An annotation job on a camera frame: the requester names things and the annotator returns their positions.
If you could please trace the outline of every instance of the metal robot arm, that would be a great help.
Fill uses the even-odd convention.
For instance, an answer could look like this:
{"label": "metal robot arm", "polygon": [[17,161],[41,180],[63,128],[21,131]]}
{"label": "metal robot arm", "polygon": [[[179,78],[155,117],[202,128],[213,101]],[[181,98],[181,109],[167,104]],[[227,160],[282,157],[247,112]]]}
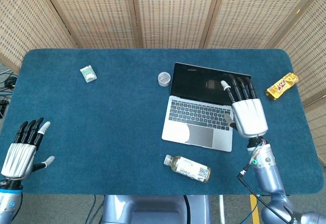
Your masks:
{"label": "metal robot arm", "polygon": [[316,212],[298,213],[295,211],[294,205],[285,194],[270,144],[263,138],[268,126],[253,84],[250,79],[247,79],[247,84],[245,84],[239,77],[234,78],[230,75],[229,78],[236,96],[233,95],[232,88],[226,81],[221,81],[221,85],[232,101],[234,121],[229,114],[225,114],[225,120],[232,128],[238,130],[241,136],[249,139],[247,150],[251,156],[249,163],[237,177],[252,194],[257,196],[243,179],[249,167],[253,166],[259,187],[270,195],[268,204],[258,199],[265,206],[261,211],[263,222],[265,224],[326,224],[324,215]]}
{"label": "metal robot arm", "polygon": [[39,129],[42,122],[43,118],[30,123],[25,121],[9,147],[1,171],[5,179],[0,181],[0,224],[11,223],[17,215],[22,202],[22,180],[27,179],[31,172],[47,168],[55,159],[51,156],[42,163],[33,164],[36,151],[50,126],[50,122],[46,122]]}

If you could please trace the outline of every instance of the laptop keyboard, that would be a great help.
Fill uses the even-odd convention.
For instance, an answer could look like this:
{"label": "laptop keyboard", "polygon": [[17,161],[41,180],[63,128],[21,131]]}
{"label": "laptop keyboard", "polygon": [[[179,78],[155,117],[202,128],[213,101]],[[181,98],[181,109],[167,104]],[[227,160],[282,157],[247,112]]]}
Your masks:
{"label": "laptop keyboard", "polygon": [[224,114],[230,115],[230,110],[217,106],[172,100],[169,120],[228,131],[230,128],[224,119]]}

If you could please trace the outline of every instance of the plastic bottle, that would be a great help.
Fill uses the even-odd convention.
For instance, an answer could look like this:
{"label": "plastic bottle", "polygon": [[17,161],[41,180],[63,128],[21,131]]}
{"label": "plastic bottle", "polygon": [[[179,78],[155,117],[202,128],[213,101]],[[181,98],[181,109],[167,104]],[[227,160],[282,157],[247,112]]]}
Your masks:
{"label": "plastic bottle", "polygon": [[171,167],[174,172],[206,183],[210,176],[210,167],[186,159],[181,156],[166,155],[164,164]]}

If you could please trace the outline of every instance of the blue carpet surface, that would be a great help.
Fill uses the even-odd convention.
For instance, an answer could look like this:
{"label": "blue carpet surface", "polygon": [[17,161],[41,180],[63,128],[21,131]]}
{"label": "blue carpet surface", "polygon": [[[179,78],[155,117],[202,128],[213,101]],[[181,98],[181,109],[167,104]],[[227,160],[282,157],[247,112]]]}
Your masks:
{"label": "blue carpet surface", "polygon": [[[266,88],[292,71],[278,49],[37,49],[24,58],[0,135],[4,159],[19,125],[51,121],[35,162],[54,155],[49,168],[23,184],[28,193],[248,194],[236,176],[249,160],[247,140],[233,132],[231,153],[163,141],[170,87],[157,75],[182,62],[252,76],[266,114],[287,194],[321,190],[323,177],[297,87],[279,100]],[[86,83],[81,68],[97,79]],[[211,167],[204,184],[165,165],[166,154]],[[253,170],[245,176],[259,193]]]}

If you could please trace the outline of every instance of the laptop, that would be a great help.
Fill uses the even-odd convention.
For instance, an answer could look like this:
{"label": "laptop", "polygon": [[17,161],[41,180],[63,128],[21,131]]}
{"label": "laptop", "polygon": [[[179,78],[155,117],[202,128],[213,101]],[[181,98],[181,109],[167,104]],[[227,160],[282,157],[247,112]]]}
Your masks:
{"label": "laptop", "polygon": [[162,139],[231,152],[232,132],[224,114],[233,118],[231,101],[221,80],[228,74],[249,75],[175,63]]}

